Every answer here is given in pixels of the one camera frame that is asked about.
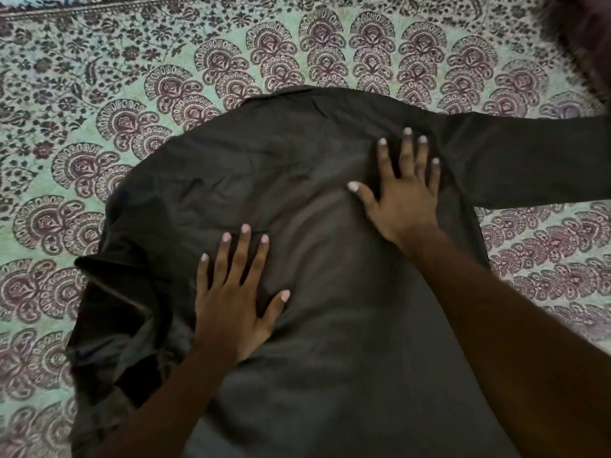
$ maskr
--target dark skin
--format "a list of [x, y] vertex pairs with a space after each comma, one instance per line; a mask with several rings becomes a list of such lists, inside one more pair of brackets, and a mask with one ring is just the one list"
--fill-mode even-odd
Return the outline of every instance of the dark skin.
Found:
[[[380, 200], [362, 183], [348, 187], [380, 234], [401, 249], [435, 293], [486, 399], [521, 454], [611, 456], [611, 358], [452, 244], [437, 226], [439, 161], [432, 161], [427, 184], [427, 160], [426, 138], [416, 145], [406, 129], [400, 178], [386, 141], [378, 143]], [[202, 258], [191, 352], [98, 457], [179, 456], [226, 373], [269, 337], [288, 292], [279, 293], [257, 319], [254, 298], [269, 243], [260, 244], [254, 275], [241, 286], [236, 277], [249, 241], [250, 231], [243, 231], [226, 281], [229, 241], [221, 242], [210, 291], [208, 258]]]

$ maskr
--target wrinkled fabric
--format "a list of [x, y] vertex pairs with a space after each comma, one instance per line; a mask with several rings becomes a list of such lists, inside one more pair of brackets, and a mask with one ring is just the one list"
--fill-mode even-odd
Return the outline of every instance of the wrinkled fabric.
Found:
[[608, 117], [442, 115], [340, 88], [284, 90], [170, 139], [107, 203], [68, 347], [75, 456], [90, 456], [187, 353], [195, 270], [224, 231], [271, 248], [256, 300], [291, 289], [268, 342], [225, 377], [185, 457], [517, 457], [417, 269], [346, 184], [375, 142], [439, 156], [440, 227], [487, 266], [473, 206], [611, 198]]

